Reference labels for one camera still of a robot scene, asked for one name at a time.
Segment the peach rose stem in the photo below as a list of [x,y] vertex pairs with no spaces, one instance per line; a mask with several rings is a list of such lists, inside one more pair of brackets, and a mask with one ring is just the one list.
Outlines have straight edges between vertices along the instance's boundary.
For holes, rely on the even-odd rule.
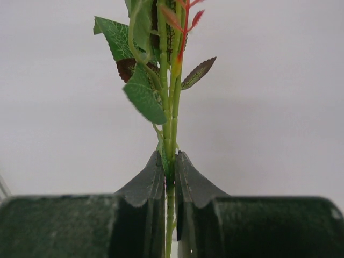
[[175,160],[180,94],[200,81],[211,69],[210,58],[182,77],[188,36],[204,11],[191,13],[199,0],[126,1],[128,24],[94,18],[93,33],[102,34],[110,48],[123,92],[156,131],[162,158],[167,199],[165,256],[171,256],[176,227],[174,211]]

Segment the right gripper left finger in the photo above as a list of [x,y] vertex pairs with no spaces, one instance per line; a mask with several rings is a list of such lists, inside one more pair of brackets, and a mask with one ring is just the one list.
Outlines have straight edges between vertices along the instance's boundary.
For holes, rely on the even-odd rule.
[[164,257],[164,195],[153,152],[114,193],[10,197],[1,204],[1,257]]

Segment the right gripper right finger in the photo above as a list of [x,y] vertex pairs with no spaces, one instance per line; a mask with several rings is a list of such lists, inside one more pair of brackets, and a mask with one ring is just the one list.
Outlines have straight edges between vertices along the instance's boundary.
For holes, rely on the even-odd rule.
[[175,161],[179,257],[343,257],[343,213],[316,196],[231,196]]

